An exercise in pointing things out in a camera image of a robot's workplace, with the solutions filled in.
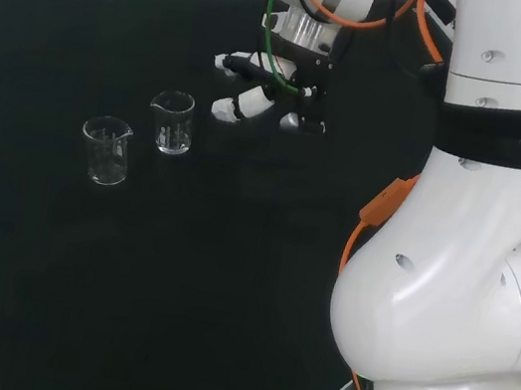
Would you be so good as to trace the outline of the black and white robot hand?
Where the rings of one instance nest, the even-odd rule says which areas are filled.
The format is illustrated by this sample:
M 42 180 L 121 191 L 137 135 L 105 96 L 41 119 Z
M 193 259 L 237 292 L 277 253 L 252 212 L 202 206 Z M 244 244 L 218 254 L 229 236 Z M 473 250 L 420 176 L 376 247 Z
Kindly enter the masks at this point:
M 234 97 L 212 102 L 212 116 L 229 124 L 254 120 L 282 102 L 286 113 L 279 127 L 287 132 L 325 133 L 325 101 L 332 63 L 299 47 L 283 56 L 265 51 L 234 52 L 215 57 L 214 65 L 228 77 L 240 77 L 253 87 Z

